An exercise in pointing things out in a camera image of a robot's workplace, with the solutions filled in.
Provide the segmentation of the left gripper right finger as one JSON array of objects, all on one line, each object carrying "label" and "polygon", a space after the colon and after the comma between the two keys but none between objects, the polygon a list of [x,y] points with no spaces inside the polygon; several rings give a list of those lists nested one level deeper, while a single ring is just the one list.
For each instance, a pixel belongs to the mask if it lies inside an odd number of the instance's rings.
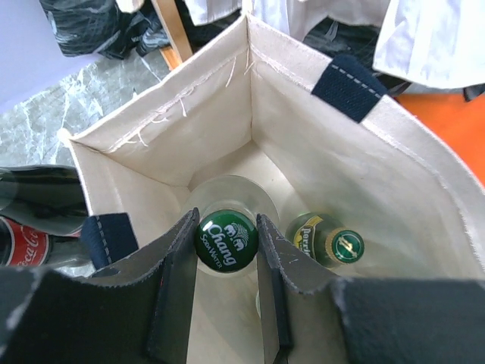
[{"label": "left gripper right finger", "polygon": [[482,363],[484,283],[345,278],[257,217],[266,363]]}]

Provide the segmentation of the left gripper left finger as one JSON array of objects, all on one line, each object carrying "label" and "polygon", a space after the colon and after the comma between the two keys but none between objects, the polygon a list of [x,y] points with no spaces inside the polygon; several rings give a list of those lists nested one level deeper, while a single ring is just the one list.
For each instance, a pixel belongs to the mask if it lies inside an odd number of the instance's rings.
[{"label": "left gripper left finger", "polygon": [[82,229],[100,269],[71,278],[42,267],[1,270],[3,363],[184,363],[196,282],[192,209],[138,246],[125,213]]}]

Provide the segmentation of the dark green glass bottle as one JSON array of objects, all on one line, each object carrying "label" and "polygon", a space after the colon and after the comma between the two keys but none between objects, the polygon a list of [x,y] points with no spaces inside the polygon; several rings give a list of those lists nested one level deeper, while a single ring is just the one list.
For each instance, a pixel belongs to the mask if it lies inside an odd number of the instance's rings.
[{"label": "dark green glass bottle", "polygon": [[365,252],[359,233],[325,213],[309,212],[295,218],[285,238],[326,268],[356,263]]}]

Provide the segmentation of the coca-cola glass bottle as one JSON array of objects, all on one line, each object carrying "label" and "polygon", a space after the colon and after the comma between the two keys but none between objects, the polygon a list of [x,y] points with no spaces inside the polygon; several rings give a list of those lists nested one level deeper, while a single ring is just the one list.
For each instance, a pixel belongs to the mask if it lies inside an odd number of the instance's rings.
[{"label": "coca-cola glass bottle", "polygon": [[60,165],[1,168],[1,264],[91,265],[80,242],[87,219],[77,170]]}]

